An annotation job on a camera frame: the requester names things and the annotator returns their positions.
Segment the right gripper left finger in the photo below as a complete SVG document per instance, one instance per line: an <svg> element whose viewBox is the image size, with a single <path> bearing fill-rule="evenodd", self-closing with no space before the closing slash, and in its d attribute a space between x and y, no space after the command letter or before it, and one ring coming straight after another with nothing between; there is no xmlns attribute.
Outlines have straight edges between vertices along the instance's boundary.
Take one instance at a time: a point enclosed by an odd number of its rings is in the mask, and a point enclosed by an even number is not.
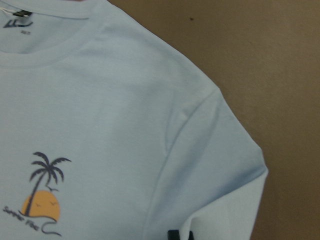
<svg viewBox="0 0 320 240"><path fill-rule="evenodd" d="M177 229L171 229L167 232L168 240L180 240L180 233Z"/></svg>

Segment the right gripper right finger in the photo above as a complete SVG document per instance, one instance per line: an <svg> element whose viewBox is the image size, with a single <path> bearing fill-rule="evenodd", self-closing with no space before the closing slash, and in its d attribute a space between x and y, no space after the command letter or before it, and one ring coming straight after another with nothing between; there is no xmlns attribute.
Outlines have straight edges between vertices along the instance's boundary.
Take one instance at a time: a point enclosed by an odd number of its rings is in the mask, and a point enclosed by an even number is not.
<svg viewBox="0 0 320 240"><path fill-rule="evenodd" d="M194 235L192 231L189 232L188 240L194 240Z"/></svg>

